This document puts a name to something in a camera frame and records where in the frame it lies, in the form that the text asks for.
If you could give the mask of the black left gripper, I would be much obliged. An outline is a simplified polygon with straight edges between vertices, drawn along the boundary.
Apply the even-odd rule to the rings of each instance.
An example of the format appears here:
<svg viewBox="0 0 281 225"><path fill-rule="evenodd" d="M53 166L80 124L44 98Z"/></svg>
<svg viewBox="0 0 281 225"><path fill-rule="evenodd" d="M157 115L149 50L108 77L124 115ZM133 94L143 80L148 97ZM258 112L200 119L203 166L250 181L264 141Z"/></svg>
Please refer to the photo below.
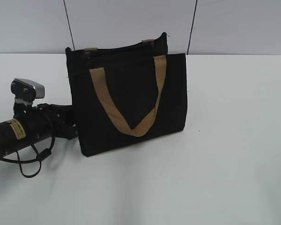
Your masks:
<svg viewBox="0 0 281 225"><path fill-rule="evenodd" d="M31 145L47 138L72 140L78 136L71 105L39 104L32 107L15 104L14 119L23 126L26 137L14 140L13 145Z"/></svg>

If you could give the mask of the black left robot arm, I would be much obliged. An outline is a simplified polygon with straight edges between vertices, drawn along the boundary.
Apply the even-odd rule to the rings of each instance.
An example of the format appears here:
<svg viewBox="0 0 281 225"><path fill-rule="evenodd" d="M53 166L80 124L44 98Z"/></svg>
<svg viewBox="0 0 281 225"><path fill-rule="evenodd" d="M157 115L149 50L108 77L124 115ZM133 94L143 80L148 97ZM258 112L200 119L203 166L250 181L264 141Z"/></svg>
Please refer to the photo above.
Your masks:
<svg viewBox="0 0 281 225"><path fill-rule="evenodd" d="M75 126L74 107L71 105L39 104L34 107L14 106L11 120L0 123L0 161L18 163L4 157L26 147L51 138L49 148L39 152L36 159L23 164L41 162L52 153L56 138L72 140L78 136Z"/></svg>

